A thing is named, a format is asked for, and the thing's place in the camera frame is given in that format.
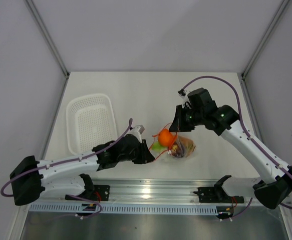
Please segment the green white cabbage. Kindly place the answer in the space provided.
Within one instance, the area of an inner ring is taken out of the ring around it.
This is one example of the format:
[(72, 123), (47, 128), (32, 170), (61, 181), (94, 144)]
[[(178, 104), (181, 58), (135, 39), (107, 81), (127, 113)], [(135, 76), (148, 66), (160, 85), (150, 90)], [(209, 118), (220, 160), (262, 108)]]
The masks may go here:
[(162, 153), (168, 150), (168, 147), (162, 146), (158, 141), (155, 141), (150, 148), (155, 153)]

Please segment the orange fruit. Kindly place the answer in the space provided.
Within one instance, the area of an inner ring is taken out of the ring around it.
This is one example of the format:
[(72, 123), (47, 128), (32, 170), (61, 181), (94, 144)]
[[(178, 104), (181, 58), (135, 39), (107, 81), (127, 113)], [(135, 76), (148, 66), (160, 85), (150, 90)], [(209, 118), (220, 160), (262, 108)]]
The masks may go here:
[(172, 134), (168, 129), (164, 128), (158, 135), (157, 139), (162, 147), (171, 147), (177, 138), (177, 134)]

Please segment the clear zip bag orange zipper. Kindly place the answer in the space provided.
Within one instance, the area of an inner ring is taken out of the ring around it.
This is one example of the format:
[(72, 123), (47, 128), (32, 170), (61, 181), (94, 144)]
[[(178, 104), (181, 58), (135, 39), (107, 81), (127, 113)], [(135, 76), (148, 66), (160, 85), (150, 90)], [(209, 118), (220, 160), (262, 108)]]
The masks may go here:
[(171, 122), (166, 124), (159, 133), (152, 135), (153, 142), (148, 149), (157, 153), (155, 160), (164, 154), (173, 159), (184, 159), (191, 156), (196, 149), (193, 140), (179, 135), (177, 132), (170, 132), (168, 127), (171, 125)]

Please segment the small orange pineapple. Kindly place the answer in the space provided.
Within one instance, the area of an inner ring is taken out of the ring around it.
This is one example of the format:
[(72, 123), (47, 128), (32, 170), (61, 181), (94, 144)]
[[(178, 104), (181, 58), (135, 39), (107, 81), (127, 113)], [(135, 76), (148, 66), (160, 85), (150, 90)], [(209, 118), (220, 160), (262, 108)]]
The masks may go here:
[(196, 148), (196, 145), (195, 145), (193, 140), (191, 140), (187, 137), (183, 137), (183, 136), (179, 136), (177, 138), (176, 145), (179, 145), (180, 147), (183, 148), (183, 150), (184, 150), (184, 157), (183, 158), (189, 157), (194, 152), (194, 150)]

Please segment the dark red fruit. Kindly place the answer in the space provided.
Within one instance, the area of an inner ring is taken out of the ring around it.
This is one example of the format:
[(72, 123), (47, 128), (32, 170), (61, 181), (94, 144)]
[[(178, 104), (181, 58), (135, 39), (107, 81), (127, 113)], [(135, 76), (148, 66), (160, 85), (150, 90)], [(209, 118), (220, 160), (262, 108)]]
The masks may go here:
[(170, 155), (174, 158), (183, 158), (184, 157), (184, 150), (177, 144), (174, 144), (170, 149)]

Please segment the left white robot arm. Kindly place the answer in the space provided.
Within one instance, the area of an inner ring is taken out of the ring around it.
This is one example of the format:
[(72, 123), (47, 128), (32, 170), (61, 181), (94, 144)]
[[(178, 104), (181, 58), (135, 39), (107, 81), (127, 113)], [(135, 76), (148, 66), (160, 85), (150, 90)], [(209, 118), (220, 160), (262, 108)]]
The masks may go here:
[(92, 173), (112, 169), (120, 162), (142, 165), (154, 160), (146, 141), (132, 134), (67, 159), (36, 160), (28, 156), (10, 174), (12, 197), (17, 206), (38, 199), (98, 201), (102, 194), (91, 179)]

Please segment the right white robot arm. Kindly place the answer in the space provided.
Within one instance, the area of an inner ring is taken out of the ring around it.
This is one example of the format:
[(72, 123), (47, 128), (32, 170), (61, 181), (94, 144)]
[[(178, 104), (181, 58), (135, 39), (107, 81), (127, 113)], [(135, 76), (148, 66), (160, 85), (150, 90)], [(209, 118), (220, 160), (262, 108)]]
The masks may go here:
[(209, 91), (181, 89), (183, 103), (176, 106), (170, 132), (191, 132), (205, 126), (234, 146), (258, 172), (257, 178), (222, 177), (215, 184), (214, 196), (220, 202), (231, 197), (256, 198), (268, 209), (275, 209), (292, 192), (292, 165), (280, 160), (243, 123), (240, 112), (231, 106), (217, 106)]

